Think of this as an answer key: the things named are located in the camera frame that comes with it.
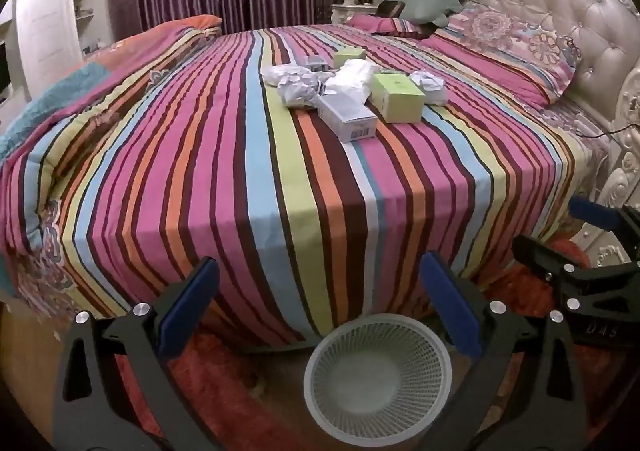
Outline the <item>white mesh waste basket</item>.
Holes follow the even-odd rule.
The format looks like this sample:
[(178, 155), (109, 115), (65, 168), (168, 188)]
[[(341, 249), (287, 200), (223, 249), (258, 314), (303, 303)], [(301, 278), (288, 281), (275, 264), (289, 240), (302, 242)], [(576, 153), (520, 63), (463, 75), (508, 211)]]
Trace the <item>white mesh waste basket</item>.
[(434, 423), (453, 378), (449, 351), (429, 327), (403, 315), (370, 315), (338, 327), (314, 349), (304, 399), (328, 435), (384, 448)]

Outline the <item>white toilet cover packet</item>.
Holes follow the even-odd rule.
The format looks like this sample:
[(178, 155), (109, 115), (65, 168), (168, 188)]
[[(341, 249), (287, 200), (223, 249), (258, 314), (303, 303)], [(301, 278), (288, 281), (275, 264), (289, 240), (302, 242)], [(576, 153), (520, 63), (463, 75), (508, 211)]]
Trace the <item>white toilet cover packet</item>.
[(373, 76), (380, 70), (376, 63), (367, 59), (349, 59), (326, 80), (324, 93), (346, 95), (358, 104), (365, 104), (371, 95)]

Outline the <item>folded orange pink quilt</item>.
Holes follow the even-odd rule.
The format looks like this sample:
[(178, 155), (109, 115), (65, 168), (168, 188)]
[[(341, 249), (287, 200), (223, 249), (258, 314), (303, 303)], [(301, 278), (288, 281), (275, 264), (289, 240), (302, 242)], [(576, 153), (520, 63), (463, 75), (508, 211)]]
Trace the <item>folded orange pink quilt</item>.
[(1, 162), (4, 162), (49, 116), (70, 106), (99, 88), (124, 69), (136, 68), (160, 48), (171, 46), (190, 29), (201, 31), (219, 28), (222, 19), (215, 15), (199, 15), (161, 23), (145, 32), (126, 37), (104, 47), (65, 78), (50, 86), (40, 97), (32, 99), (1, 135)]

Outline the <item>long grey white box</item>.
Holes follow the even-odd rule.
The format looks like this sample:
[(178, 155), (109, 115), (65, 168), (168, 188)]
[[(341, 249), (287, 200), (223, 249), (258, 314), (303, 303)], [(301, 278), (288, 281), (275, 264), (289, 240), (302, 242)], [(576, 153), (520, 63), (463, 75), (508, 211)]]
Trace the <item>long grey white box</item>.
[(318, 116), (341, 142), (372, 138), (376, 133), (378, 118), (364, 104), (344, 94), (319, 97)]

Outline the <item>small white barcode box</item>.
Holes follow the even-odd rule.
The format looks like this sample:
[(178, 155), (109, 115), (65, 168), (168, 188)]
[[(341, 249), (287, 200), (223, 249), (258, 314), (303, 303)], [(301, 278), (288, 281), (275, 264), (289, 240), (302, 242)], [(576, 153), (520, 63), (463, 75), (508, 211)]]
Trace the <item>small white barcode box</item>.
[(329, 63), (319, 55), (308, 56), (304, 61), (304, 66), (311, 72), (326, 72), (329, 70)]

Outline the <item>striped pink pillow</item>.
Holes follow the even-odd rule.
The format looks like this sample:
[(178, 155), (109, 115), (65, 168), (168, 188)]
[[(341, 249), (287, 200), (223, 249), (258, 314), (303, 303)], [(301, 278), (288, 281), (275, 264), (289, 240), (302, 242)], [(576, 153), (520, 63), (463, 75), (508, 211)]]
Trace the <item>striped pink pillow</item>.
[(422, 38), (427, 38), (432, 34), (432, 30), (428, 26), (417, 26), (401, 18), (353, 15), (345, 24), (373, 35), (411, 37), (422, 40)]

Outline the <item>small green cube box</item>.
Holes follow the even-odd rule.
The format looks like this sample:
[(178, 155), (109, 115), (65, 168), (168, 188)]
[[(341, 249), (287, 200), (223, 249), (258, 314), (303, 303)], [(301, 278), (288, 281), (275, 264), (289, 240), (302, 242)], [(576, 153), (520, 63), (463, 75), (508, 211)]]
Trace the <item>small green cube box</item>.
[(333, 53), (332, 63), (334, 69), (339, 69), (343, 67), (344, 64), (349, 60), (355, 59), (366, 59), (367, 51), (364, 48), (360, 47), (345, 47), (341, 49), (337, 49)]

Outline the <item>red fluffy rug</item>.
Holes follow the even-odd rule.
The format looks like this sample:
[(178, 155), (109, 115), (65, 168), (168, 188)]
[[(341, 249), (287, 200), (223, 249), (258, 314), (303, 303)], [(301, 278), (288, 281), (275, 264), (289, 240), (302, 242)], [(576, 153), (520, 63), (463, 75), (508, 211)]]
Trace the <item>red fluffy rug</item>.
[[(588, 255), (568, 237), (555, 235), (551, 249), (590, 268)], [(552, 307), (551, 287), (516, 263), (487, 281), (487, 299), (498, 299), (521, 315), (542, 317)], [(615, 401), (605, 401), (624, 357), (606, 350), (575, 348), (588, 405), (588, 438), (603, 427)], [(212, 333), (196, 332), (182, 356), (169, 361), (169, 373), (188, 407), (227, 450), (358, 450), (322, 431), (309, 415), (303, 396), (303, 375), (310, 350), (298, 353), (241, 355)], [(119, 373), (144, 428), (164, 437), (126, 357), (118, 357)]]

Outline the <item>white bedside table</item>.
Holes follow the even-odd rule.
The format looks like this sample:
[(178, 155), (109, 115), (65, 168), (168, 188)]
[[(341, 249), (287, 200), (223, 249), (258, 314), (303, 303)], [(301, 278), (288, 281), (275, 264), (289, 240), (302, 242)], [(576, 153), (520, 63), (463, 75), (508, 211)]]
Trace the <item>white bedside table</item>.
[(334, 4), (332, 6), (331, 23), (345, 24), (349, 19), (356, 15), (374, 16), (377, 9), (378, 8), (373, 5)]

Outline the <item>white shelf cabinet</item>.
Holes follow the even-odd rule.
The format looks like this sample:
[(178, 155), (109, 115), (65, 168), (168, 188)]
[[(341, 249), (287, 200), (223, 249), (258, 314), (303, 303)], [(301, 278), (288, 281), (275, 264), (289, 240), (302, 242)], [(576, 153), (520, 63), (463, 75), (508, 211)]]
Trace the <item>white shelf cabinet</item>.
[(114, 42), (107, 0), (8, 0), (1, 11), (1, 128)]

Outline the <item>tufted cream headboard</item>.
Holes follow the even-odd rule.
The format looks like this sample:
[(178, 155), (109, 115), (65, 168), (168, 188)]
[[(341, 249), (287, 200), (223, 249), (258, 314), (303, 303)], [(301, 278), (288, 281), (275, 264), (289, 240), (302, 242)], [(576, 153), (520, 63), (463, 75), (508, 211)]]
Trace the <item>tufted cream headboard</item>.
[(632, 133), (615, 125), (613, 116), (625, 103), (623, 95), (631, 76), (639, 69), (638, 49), (613, 54), (624, 38), (638, 32), (639, 25), (618, 0), (477, 0), (511, 18), (541, 26), (547, 32), (567, 34), (582, 51), (582, 63), (568, 86), (566, 100), (577, 104), (575, 125), (597, 125), (608, 148), (603, 170), (590, 190), (599, 203), (620, 206), (636, 192), (639, 181), (639, 150)]

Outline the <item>floral pink pillow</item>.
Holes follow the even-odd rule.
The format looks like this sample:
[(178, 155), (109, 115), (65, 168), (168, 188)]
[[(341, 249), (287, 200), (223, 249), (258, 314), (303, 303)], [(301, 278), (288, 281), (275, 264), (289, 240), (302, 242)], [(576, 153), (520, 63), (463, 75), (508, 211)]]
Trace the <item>floral pink pillow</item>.
[(574, 41), (486, 5), (469, 2), (421, 44), (459, 61), (536, 110), (552, 106), (582, 61)]

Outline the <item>tall light green box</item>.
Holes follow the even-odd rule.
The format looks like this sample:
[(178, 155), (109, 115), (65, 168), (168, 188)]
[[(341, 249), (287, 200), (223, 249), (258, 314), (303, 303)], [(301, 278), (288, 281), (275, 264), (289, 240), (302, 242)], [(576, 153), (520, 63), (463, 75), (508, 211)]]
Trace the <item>tall light green box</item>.
[(370, 100), (386, 123), (416, 124), (422, 120), (424, 93), (406, 74), (374, 74)]

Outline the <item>striped colourful bed sheet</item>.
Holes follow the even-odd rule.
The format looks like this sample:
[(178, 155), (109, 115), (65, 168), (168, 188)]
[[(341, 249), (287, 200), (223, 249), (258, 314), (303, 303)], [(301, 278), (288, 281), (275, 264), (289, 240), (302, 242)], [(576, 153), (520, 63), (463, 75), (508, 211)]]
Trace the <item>striped colourful bed sheet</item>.
[[(448, 102), (341, 142), (262, 77), (347, 46), (441, 76)], [(601, 159), (573, 109), (536, 110), (421, 42), (349, 26), (190, 29), (122, 72), (1, 162), (1, 285), (58, 330), (153, 301), (207, 256), (220, 269), (207, 324), (239, 345), (312, 345), (369, 313), (418, 319), (423, 254), (483, 285), (514, 237), (560, 229)]]

